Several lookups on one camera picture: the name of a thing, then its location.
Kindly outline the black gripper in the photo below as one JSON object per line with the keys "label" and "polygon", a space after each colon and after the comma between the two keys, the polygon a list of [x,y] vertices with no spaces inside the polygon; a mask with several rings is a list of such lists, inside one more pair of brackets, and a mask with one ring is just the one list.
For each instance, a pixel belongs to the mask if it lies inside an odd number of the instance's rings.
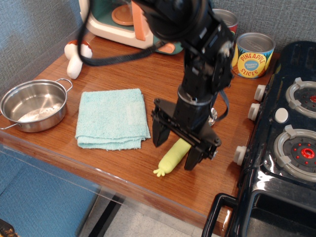
{"label": "black gripper", "polygon": [[[159,107],[162,111],[168,113],[180,127],[198,131],[210,116],[210,109],[215,99],[216,97],[214,95],[191,98],[188,95],[179,93],[176,103],[156,98],[154,105],[155,108]],[[152,130],[153,144],[156,147],[161,146],[168,139],[170,134],[170,129],[156,119],[153,120]],[[202,159],[202,151],[196,148],[190,148],[184,169],[193,170]]]}

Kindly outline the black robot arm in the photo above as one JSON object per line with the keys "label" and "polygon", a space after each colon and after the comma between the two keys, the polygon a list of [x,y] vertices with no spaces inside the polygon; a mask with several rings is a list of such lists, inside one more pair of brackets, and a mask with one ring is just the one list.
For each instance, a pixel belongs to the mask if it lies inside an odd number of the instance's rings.
{"label": "black robot arm", "polygon": [[215,15],[207,0],[138,0],[152,33],[161,42],[177,41],[183,47],[184,77],[178,99],[155,99],[153,142],[160,146],[174,132],[191,145],[185,163],[192,170],[213,158],[220,138],[209,126],[212,107],[231,84],[235,38]]}

